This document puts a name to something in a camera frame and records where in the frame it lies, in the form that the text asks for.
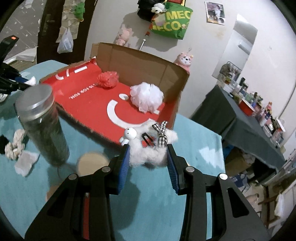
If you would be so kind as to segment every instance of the photo on wall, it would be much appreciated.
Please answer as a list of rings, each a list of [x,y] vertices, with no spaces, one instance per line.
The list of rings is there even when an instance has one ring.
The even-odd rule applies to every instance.
[[[225,25],[225,12],[222,4],[205,2],[207,22]]]

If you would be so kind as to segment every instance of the white smile logo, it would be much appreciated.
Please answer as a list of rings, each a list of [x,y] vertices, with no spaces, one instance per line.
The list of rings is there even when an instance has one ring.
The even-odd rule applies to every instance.
[[[119,97],[122,99],[122,100],[128,100],[128,96],[126,94],[120,94]],[[118,102],[116,100],[110,100],[108,105],[107,105],[107,114],[108,114],[108,117],[109,119],[117,126],[123,128],[123,129],[127,129],[129,127],[131,128],[134,128],[134,127],[138,127],[138,126],[141,126],[143,123],[140,123],[140,124],[131,124],[131,123],[127,123],[125,121],[123,121],[122,119],[120,119],[116,113],[115,113],[115,106],[118,104]]]

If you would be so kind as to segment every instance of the dark door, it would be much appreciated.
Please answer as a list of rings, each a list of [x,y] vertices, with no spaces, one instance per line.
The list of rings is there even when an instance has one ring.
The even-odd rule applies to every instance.
[[[63,0],[47,0],[46,2],[38,34],[37,63],[56,60],[71,64],[84,60],[86,40],[96,0],[85,1],[84,21],[79,24],[77,39],[74,39],[73,52],[58,54],[59,43],[56,43],[56,40],[61,27],[64,3]]]

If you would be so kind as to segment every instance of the red bowl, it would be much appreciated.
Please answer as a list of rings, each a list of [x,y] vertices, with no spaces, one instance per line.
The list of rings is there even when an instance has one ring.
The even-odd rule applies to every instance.
[[[255,111],[254,108],[244,99],[239,104],[239,108],[247,115],[251,116]]]

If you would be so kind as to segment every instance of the round wooden disc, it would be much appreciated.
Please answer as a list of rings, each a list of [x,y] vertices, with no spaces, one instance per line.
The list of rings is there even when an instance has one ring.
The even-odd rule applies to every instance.
[[[94,174],[104,166],[109,165],[109,160],[104,155],[96,152],[85,153],[79,160],[77,165],[77,174],[81,176]]]

